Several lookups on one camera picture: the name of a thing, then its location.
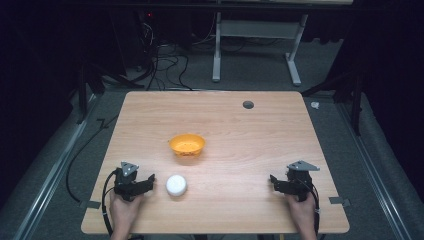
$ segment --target white ball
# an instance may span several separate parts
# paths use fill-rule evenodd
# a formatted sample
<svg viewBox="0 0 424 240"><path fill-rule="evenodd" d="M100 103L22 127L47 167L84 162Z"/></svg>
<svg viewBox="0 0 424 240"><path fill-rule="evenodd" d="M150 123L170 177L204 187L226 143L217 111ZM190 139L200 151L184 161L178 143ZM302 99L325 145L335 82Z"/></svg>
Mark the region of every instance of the white ball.
<svg viewBox="0 0 424 240"><path fill-rule="evenodd" d="M166 181L166 190L172 196L181 196L187 190L187 182L183 176L173 175Z"/></svg>

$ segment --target table surface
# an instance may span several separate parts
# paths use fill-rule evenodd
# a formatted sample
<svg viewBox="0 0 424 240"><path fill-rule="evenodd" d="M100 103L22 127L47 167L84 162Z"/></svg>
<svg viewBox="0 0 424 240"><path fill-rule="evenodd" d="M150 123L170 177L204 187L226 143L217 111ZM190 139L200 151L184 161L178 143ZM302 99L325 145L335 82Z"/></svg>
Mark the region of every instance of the table surface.
<svg viewBox="0 0 424 240"><path fill-rule="evenodd" d="M244 108L244 101L254 107ZM182 133L205 138L200 156L178 157L169 148ZM107 176L126 161L140 166L137 181L156 174L135 233L294 233L284 194L273 190L269 175L286 180L286 166L298 160L320 167L310 172L320 196L320 232L348 231L343 207L329 201L338 193L298 92L131 92L91 200L101 201ZM166 191L174 174L187 180L180 197ZM101 209L87 209L81 228L107 233Z"/></svg>

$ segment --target hand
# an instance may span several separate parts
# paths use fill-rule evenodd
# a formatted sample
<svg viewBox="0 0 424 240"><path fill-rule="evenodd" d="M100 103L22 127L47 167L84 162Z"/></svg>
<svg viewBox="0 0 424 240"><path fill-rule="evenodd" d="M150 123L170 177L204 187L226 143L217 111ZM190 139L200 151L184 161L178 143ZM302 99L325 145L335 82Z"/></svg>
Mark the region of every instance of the hand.
<svg viewBox="0 0 424 240"><path fill-rule="evenodd" d="M285 196L300 238L302 240L316 240L314 229L315 201L312 193L308 193L306 200L303 202L298 202L294 195L285 194Z"/></svg>
<svg viewBox="0 0 424 240"><path fill-rule="evenodd" d="M113 234L111 239L128 239L131 227L137 218L138 209L143 201L143 195L138 195L132 202L122 199L114 191L110 191L110 214L113 221Z"/></svg>

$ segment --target gray carpet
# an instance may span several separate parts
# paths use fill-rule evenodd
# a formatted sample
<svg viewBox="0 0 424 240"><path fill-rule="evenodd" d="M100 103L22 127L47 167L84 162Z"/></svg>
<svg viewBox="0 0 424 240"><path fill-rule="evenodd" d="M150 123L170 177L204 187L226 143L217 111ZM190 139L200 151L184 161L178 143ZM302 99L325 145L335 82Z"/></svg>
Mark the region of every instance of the gray carpet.
<svg viewBox="0 0 424 240"><path fill-rule="evenodd" d="M320 83L332 64L340 43L320 45L318 42L302 43L296 64L302 80L302 86L294 87L289 79L288 69L283 61L281 49L289 49L290 42L279 41L275 44L253 39L255 44L247 44L240 51L237 43L225 45L227 52L222 54L221 82L213 83L213 51L208 45L199 45L191 51L174 52L173 48L164 48L162 53L185 54L189 58L187 71L182 76L185 85L193 89L211 90L261 90L261 91L304 91ZM178 82L179 74L184 70L185 60L178 58L176 67L166 69L170 61L161 60L160 68L152 81L152 90L168 90L183 87L172 84ZM129 69L129 75L137 73ZM125 94L123 87L107 86L103 96L98 96L96 106L87 119L87 126L77 141L73 157L86 141L99 129L97 119L112 119L119 113ZM381 208L375 191L365 173L361 156L343 121L339 107L330 98L331 93L320 92L305 98L312 122L324 155L332 172L340 196L349 199L350 206L345 208L350 222L350 230L345 234L328 235L326 239L397 239L386 215ZM320 102L320 108L310 107L311 101ZM397 204L400 214L406 222L411 239L423 239L424 227L420 216L424 216L423 204L401 170L384 134L373 118L372 110L364 99L361 113L361 139L382 179L387 183L389 192ZM34 202L47 174L52 169L66 143L76 128L77 111L70 116L51 138L37 159L21 180L7 205L0 214L0 239L12 239ZM97 178L102 159L113 133L113 126L101 131L78 155L71 172L70 186L77 197L88 200ZM60 181L43 217L32 235L33 239L108 239L106 235L93 236L81 232L80 226L85 210L77 206L68 195L64 178ZM296 234L286 235L286 239L298 239Z"/></svg>

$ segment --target cable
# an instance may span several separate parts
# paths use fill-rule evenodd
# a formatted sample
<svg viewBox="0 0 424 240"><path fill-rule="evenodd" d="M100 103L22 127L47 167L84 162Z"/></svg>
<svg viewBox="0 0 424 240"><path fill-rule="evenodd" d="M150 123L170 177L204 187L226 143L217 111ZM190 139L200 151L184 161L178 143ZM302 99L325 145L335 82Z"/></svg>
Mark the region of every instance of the cable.
<svg viewBox="0 0 424 240"><path fill-rule="evenodd" d="M186 59L186 64L185 64L185 66L184 66L184 70L180 73L180 75L178 76L178 81L180 82L180 84L181 84L181 86L183 86L183 87L186 87L188 90L190 90L190 91L193 91L193 89L191 88L191 87L189 87L189 86L187 86L187 85L185 85L183 82L182 82L182 80L181 80L181 77L183 76L183 74L186 72L186 70L187 70L187 66L188 66L188 57L187 56L184 56L184 55L182 55L182 57L184 57L185 59Z"/></svg>
<svg viewBox="0 0 424 240"><path fill-rule="evenodd" d="M159 91L164 91L164 90L166 90L165 83L163 82L163 80L162 80L162 79L160 79L160 78L158 78L158 77L155 77L155 80L156 80L156 85L158 86Z"/></svg>
<svg viewBox="0 0 424 240"><path fill-rule="evenodd" d="M119 114L117 114L116 116L114 116L111 120L109 120L109 122L107 122L105 125L103 125L102 127L99 128L99 130L97 130L97 132L95 132L88 140L87 142L77 151L77 153L75 154L75 156L72 158L71 162L68 165L68 169L66 171L66 190L68 191L69 195L71 196L72 199L74 199L78 204L81 204L81 200L79 198L77 198L71 191L71 188L69 187L69 173L71 171L71 167L72 164L75 162L75 159L77 159L78 155L82 152L82 150L84 150L84 148L91 142L91 140L93 140L103 129L106 129L109 127L109 124L114 121L115 119L117 119L119 116Z"/></svg>
<svg viewBox="0 0 424 240"><path fill-rule="evenodd" d="M119 85L127 85L129 87L144 87L143 85L137 85L136 83L148 78L149 76L152 76L154 78L154 74L156 73L156 66L153 61L153 56L157 56L157 47L156 47L156 35L153 31L153 28L147 24L146 22L140 22L141 18L139 16L138 12L135 12L136 22L138 22L138 35L139 35L139 41L142 45L142 54L141 62L144 63L146 66L146 70L143 74L136 77L135 79L128 80L125 76L119 76L119 75L111 75L114 80L118 82L113 82L110 80L103 79L103 81L107 84L110 84L112 86L119 86Z"/></svg>
<svg viewBox="0 0 424 240"><path fill-rule="evenodd" d="M271 46L271 45L277 44L277 43L279 43L283 40L281 38L274 38L273 40L271 40L268 43L259 43L259 42L249 41L249 39L255 39L255 38L246 38L245 41L246 41L246 43L249 43L251 45L256 45L256 46Z"/></svg>
<svg viewBox="0 0 424 240"><path fill-rule="evenodd" d="M153 81L153 79L155 79L156 73L158 71L158 65L159 65L159 48L156 48L156 52L155 53L156 53L156 58L155 58L156 60L155 60L155 63L152 62L153 65L154 65L154 70L153 70L153 72L151 74L149 85L147 86L146 91L149 91L150 86L152 85L152 81Z"/></svg>
<svg viewBox="0 0 424 240"><path fill-rule="evenodd" d="M163 49L163 48L165 48L165 47L169 47L169 46L172 46L172 50L170 51L170 53L167 53L167 54L164 54L164 55L169 55L169 54L171 54L171 53L175 53L175 52L177 52L177 44L175 44L175 43L164 43L164 44L162 44L162 45L158 46L158 51L159 51L160 49Z"/></svg>
<svg viewBox="0 0 424 240"><path fill-rule="evenodd" d="M166 71L166 70L168 70L168 68L170 68L170 67L172 67L172 66L177 65L177 63L178 63L178 58L177 58L177 60L176 60L176 61L172 61L172 60L170 60L170 59L159 59L159 61L171 62L171 65L170 65L170 66L168 66L168 67L166 67L166 68L163 68L163 69L158 69L158 70L157 70L158 72L160 72L160 71Z"/></svg>
<svg viewBox="0 0 424 240"><path fill-rule="evenodd" d="M208 42L215 38L215 37L209 38L212 34L213 27L215 26L215 19L216 19L216 13L213 15L211 28L209 29L209 33L206 35L206 37L203 40L200 40L199 42L192 43L191 45L198 45L204 42Z"/></svg>
<svg viewBox="0 0 424 240"><path fill-rule="evenodd" d="M206 42L194 45L193 48L199 49L199 50L211 50L211 49L215 49L215 43L211 43L209 41L206 41Z"/></svg>
<svg viewBox="0 0 424 240"><path fill-rule="evenodd" d="M237 38L236 38L236 37L226 37L226 38L223 38L223 40L227 40L227 41L232 40L232 39L239 39L239 37L237 37ZM225 48L223 47L223 44L221 44L221 49L222 49L222 51L224 51L224 52L238 52L238 51L242 50L242 49L246 46L246 41L245 41L245 39L243 38L241 41L242 41L242 42L241 42L241 46L240 46L239 48L235 49L235 50L228 50L228 49L225 49Z"/></svg>
<svg viewBox="0 0 424 240"><path fill-rule="evenodd" d="M313 185L312 183L312 189L306 185L306 183L304 183L303 181L300 181L299 179L296 179L297 181L299 181L300 183L302 183L303 186L305 186L308 191L312 194L312 196L314 197L315 200L315 212L314 212L314 230L315 230L315 235L318 236L318 229L319 229L319 221L320 221L320 208L319 208L319 195L318 195L318 190L316 189L315 185Z"/></svg>
<svg viewBox="0 0 424 240"><path fill-rule="evenodd" d="M109 188L109 190L107 190L105 194L108 194L108 193L109 193L110 191L112 191L114 188L115 188L115 187L111 187L111 188Z"/></svg>
<svg viewBox="0 0 424 240"><path fill-rule="evenodd" d="M109 176L106 179L105 185L103 186L103 192L102 192L102 214L103 214L103 220L105 221L105 225L106 225L107 231L109 233L109 236L112 236L113 230L112 230L112 226L110 225L109 218L107 216L107 209L106 209L106 204L105 204L105 197L106 197L107 184L109 183L110 178L113 175L115 175L115 174L116 174L116 170L112 171L109 174Z"/></svg>

